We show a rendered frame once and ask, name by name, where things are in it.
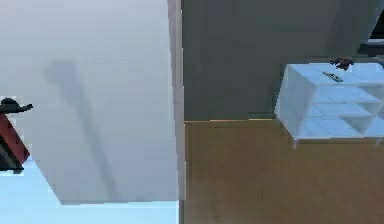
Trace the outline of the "dark remote control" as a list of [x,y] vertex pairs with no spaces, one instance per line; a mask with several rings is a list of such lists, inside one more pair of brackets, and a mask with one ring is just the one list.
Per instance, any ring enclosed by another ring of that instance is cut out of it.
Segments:
[[334,80],[335,82],[343,82],[343,81],[344,81],[341,77],[337,76],[337,75],[334,74],[334,73],[323,72],[323,74],[324,74],[325,76],[327,76],[328,78]]

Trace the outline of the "dark brown small figure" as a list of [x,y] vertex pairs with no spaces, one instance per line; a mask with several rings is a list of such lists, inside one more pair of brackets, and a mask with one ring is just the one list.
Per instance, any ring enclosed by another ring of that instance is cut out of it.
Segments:
[[347,71],[351,65],[354,65],[354,61],[348,58],[336,58],[330,60],[329,63],[334,65],[337,69]]

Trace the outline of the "red and black appliance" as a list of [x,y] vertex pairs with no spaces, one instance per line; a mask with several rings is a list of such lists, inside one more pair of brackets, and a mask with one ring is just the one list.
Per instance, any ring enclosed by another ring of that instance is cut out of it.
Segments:
[[23,172],[23,163],[30,153],[7,115],[26,112],[32,108],[32,104],[20,106],[12,98],[0,101],[0,171],[11,170],[14,174]]

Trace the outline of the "dark window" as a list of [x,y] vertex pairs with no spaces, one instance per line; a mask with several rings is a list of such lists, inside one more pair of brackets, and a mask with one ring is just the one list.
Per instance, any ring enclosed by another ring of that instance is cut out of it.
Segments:
[[361,55],[384,55],[384,7],[379,12],[369,37],[360,44],[358,53]]

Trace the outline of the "white shelf unit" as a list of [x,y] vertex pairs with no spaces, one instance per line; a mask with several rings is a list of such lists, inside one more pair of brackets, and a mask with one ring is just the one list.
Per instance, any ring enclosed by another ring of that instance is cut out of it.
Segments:
[[[323,74],[334,73],[343,82]],[[384,66],[354,63],[347,71],[330,63],[285,67],[276,118],[293,140],[374,138],[384,142]]]

